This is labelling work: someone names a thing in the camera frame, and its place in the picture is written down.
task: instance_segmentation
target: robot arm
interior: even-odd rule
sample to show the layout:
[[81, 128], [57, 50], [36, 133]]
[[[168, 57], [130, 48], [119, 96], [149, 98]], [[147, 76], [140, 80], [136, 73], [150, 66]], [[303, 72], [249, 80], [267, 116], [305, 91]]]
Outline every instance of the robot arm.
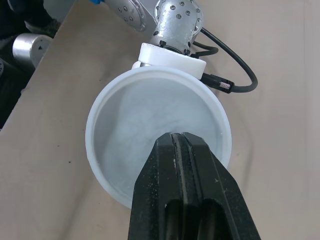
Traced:
[[[204, 15], [195, 0], [105, 0], [125, 22], [136, 31], [151, 36], [143, 43], [138, 61], [133, 68], [164, 66], [184, 71], [205, 85], [225, 93], [247, 93], [258, 85], [258, 79], [250, 67], [228, 46], [203, 28]], [[236, 86], [232, 81], [204, 73], [206, 62], [201, 56], [218, 52], [216, 47], [195, 42], [202, 32], [226, 51], [248, 74], [251, 84]], [[191, 54], [192, 44], [206, 51]]]

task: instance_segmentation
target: white plastic container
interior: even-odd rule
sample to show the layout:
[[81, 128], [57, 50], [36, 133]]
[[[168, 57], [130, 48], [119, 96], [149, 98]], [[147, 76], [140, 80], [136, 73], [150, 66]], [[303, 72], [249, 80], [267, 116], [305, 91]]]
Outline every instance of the white plastic container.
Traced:
[[217, 97], [195, 77], [169, 67], [132, 69], [96, 98], [85, 130], [87, 158], [103, 188], [131, 208], [136, 179], [157, 138], [189, 132], [202, 137], [227, 167], [232, 139]]

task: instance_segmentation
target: metal bolt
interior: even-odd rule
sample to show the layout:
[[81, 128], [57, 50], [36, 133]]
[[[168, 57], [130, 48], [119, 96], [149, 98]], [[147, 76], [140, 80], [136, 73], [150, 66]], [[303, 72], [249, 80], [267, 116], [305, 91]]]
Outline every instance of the metal bolt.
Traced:
[[185, 50], [183, 51], [183, 53], [184, 53], [184, 55], [189, 56], [189, 54], [191, 53], [191, 51], [188, 50], [188, 49], [185, 49]]

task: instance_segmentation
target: cable connector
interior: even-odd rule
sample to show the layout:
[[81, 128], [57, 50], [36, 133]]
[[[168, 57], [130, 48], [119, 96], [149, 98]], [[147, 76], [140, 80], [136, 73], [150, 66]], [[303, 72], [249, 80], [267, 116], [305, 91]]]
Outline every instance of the cable connector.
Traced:
[[202, 75], [202, 78], [200, 79], [200, 81], [210, 88], [217, 89], [227, 94], [232, 92], [232, 88], [235, 85], [233, 81], [230, 81], [228, 79], [225, 79], [223, 77], [219, 77], [213, 74], [209, 75], [206, 73]]

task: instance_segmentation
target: black cable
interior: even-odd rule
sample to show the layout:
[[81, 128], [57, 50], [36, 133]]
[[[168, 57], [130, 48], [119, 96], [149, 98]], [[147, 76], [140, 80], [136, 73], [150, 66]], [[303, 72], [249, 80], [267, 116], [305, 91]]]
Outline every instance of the black cable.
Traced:
[[201, 29], [201, 32], [206, 35], [208, 38], [210, 38], [212, 41], [214, 41], [220, 48], [222, 48], [226, 53], [228, 53], [242, 68], [243, 70], [248, 74], [248, 76], [251, 79], [251, 85], [248, 86], [236, 86], [236, 85], [232, 85], [234, 84], [232, 81], [229, 81], [227, 79], [218, 77], [218, 76], [214, 76], [214, 75], [204, 75], [204, 81], [208, 81], [209, 79], [212, 79], [214, 83], [213, 85], [217, 85], [215, 82], [217, 80], [225, 80], [228, 83], [226, 83], [225, 81], [221, 81], [220, 83], [220, 88], [224, 88], [221, 87], [225, 84], [229, 84], [232, 83], [230, 85], [230, 88], [228, 89], [228, 93], [233, 92], [233, 93], [248, 93], [253, 91], [254, 89], [256, 89], [256, 87], [258, 86], [258, 79], [255, 75], [255, 73], [251, 70], [251, 68], [245, 63], [245, 61], [243, 61], [234, 51], [232, 51], [227, 45], [225, 45], [221, 40], [219, 40], [216, 36], [214, 36], [211, 32], [209, 32], [208, 30], [206, 30], [205, 28]]
[[207, 46], [207, 45], [204, 45], [204, 44], [196, 42], [196, 41], [193, 42], [193, 45], [195, 45], [199, 48], [202, 48], [204, 50], [208, 50], [208, 51], [198, 51], [196, 53], [191, 54], [190, 57], [195, 58], [195, 59], [198, 59], [199, 57], [203, 57], [203, 56], [214, 55], [219, 51], [219, 49], [217, 47]]

